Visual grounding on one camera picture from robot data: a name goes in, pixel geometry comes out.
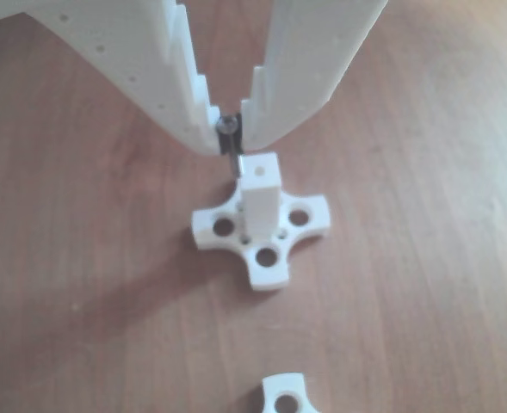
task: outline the wood grain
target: wood grain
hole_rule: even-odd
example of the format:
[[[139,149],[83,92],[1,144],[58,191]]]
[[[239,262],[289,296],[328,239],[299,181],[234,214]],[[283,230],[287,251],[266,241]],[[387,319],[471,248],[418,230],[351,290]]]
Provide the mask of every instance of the wood grain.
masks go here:
[[[185,3],[236,109],[270,1]],[[189,234],[232,191],[227,161],[32,19],[0,21],[0,412],[260,412],[287,371],[323,412],[507,412],[507,1],[391,0],[272,149],[333,226],[259,294]]]

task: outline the white 3d printed arm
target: white 3d printed arm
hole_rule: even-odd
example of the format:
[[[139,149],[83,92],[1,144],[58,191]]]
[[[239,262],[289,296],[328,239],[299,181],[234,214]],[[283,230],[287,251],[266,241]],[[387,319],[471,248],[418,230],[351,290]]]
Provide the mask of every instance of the white 3d printed arm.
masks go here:
[[[242,101],[242,147],[267,146],[330,99],[386,0],[274,0],[263,66]],[[50,28],[163,129],[220,153],[207,81],[195,66],[186,9],[175,0],[0,0]]]

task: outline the screw head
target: screw head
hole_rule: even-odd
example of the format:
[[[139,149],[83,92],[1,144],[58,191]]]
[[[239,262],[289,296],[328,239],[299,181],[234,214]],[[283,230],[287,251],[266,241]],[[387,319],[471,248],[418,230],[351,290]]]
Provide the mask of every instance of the screw head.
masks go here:
[[[227,114],[224,116],[220,116],[217,121],[217,132],[223,135],[232,135],[234,134],[238,128],[238,118],[233,114]]]

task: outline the white plastic piece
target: white plastic piece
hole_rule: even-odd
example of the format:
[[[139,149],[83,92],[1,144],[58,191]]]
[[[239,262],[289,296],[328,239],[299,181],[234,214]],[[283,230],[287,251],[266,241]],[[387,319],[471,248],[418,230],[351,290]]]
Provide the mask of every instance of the white plastic piece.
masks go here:
[[[263,148],[330,99],[387,0],[274,0],[263,66],[242,101],[243,147]],[[0,0],[27,11],[189,149],[219,153],[207,81],[175,0]]]
[[[242,256],[254,290],[282,288],[289,282],[289,251],[301,239],[328,232],[330,208],[323,195],[297,197],[283,192],[275,153],[244,157],[244,169],[226,203],[192,214],[195,243],[200,250],[231,250]],[[292,212],[305,213],[307,222],[295,225]],[[215,233],[215,223],[221,219],[233,223],[232,233]],[[272,265],[270,258],[275,259]]]
[[[175,0],[69,0],[28,13],[65,40],[189,149],[219,153],[186,8]]]
[[[276,413],[278,398],[289,396],[297,402],[297,413],[318,413],[306,395],[305,377],[301,373],[282,373],[263,379],[263,413]]]
[[[243,147],[261,149],[318,112],[387,0],[274,0],[264,65],[242,101]]]

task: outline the circular hole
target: circular hole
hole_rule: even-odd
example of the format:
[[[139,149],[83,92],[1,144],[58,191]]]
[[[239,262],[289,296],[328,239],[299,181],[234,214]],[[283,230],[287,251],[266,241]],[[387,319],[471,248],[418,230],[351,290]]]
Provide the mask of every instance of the circular hole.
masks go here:
[[[255,256],[259,265],[263,267],[272,267],[278,261],[278,255],[270,248],[262,248]]]
[[[219,218],[213,225],[213,232],[219,237],[228,237],[234,232],[234,223],[228,218]]]
[[[278,413],[296,413],[299,411],[299,403],[292,396],[279,396],[274,403],[274,408]]]
[[[244,235],[240,236],[239,242],[242,243],[243,245],[247,245],[248,243],[251,242],[251,237],[244,234]]]
[[[281,228],[278,231],[278,238],[279,239],[286,239],[288,237],[288,231],[285,228]]]
[[[303,210],[295,209],[289,214],[289,222],[295,226],[303,226],[309,221],[308,213]]]

